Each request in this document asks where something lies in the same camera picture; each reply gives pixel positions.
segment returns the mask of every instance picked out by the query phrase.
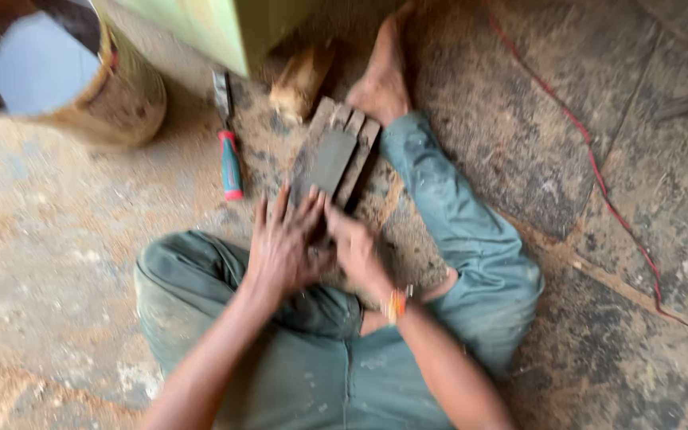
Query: green wooden furniture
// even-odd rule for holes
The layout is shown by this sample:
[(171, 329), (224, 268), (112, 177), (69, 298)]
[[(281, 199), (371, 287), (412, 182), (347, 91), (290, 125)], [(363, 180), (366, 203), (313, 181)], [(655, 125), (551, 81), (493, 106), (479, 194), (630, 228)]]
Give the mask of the green wooden furniture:
[(116, 1), (242, 76), (317, 5), (317, 0)]

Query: wrist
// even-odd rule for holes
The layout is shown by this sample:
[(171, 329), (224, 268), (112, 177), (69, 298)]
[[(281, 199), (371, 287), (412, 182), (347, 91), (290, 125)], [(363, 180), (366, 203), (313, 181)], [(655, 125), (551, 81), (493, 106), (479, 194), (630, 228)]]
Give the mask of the wrist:
[(371, 283), (371, 288), (369, 288), (371, 294), (373, 294), (376, 300), (381, 303), (386, 303), (392, 295), (392, 292), (400, 288), (397, 287), (394, 281), (389, 277), (385, 276), (380, 279), (376, 279)]
[(279, 288), (267, 288), (253, 281), (244, 280), (233, 299), (240, 301), (252, 312), (272, 315), (281, 307), (283, 297)]

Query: chisel handle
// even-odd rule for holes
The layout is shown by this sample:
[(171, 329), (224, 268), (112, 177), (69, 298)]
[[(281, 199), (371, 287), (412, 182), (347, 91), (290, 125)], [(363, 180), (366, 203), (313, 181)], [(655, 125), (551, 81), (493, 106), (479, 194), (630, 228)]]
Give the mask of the chisel handle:
[(225, 188), (225, 200), (241, 200), (241, 166), (235, 147), (235, 133), (223, 130), (218, 136), (222, 144), (222, 184)]

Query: dirty floor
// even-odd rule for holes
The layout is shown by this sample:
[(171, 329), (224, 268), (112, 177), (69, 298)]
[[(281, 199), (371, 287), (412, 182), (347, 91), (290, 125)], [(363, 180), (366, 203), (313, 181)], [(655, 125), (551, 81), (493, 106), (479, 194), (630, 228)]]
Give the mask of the dirty floor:
[[(0, 428), (131, 428), (160, 388), (135, 316), (131, 269), (151, 239), (199, 228), (246, 243), (304, 127), (266, 103), (288, 55), (338, 37), (322, 92), (342, 100), (400, 2), (324, 0), (254, 81), (233, 81), (249, 199), (221, 200), (210, 64), (126, 10), (112, 20), (164, 75), (154, 145), (97, 154), (0, 119)], [(688, 321), (688, 0), (489, 0), (523, 59), (594, 135), (617, 209)], [(523, 428), (688, 430), (688, 330), (655, 313), (653, 277), (595, 186), (579, 132), (511, 57), (483, 7), (428, 2), (407, 29), (410, 88), (448, 156), (522, 232), (547, 287), (501, 389)], [(403, 281), (444, 273), (400, 179), (378, 161), (357, 213), (383, 232)]]

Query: metal bucket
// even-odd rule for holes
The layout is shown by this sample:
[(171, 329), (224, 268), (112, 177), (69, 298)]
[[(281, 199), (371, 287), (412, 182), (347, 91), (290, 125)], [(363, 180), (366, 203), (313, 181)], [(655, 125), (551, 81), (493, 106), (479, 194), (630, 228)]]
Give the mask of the metal bucket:
[[(164, 83), (122, 33), (89, 3), (77, 5), (81, 1), (0, 0), (2, 34), (13, 20), (33, 14), (63, 13), (55, 12), (56, 8), (67, 10), (68, 14), (91, 11), (96, 28), (82, 34), (81, 43), (87, 47), (91, 44), (91, 52), (96, 51), (99, 60), (99, 66), (86, 84), (66, 103), (43, 112), (24, 114), (8, 111), (0, 96), (0, 115), (55, 126), (95, 149), (119, 151), (143, 145), (158, 132), (164, 119), (167, 103)], [(62, 25), (67, 30), (65, 21)]]

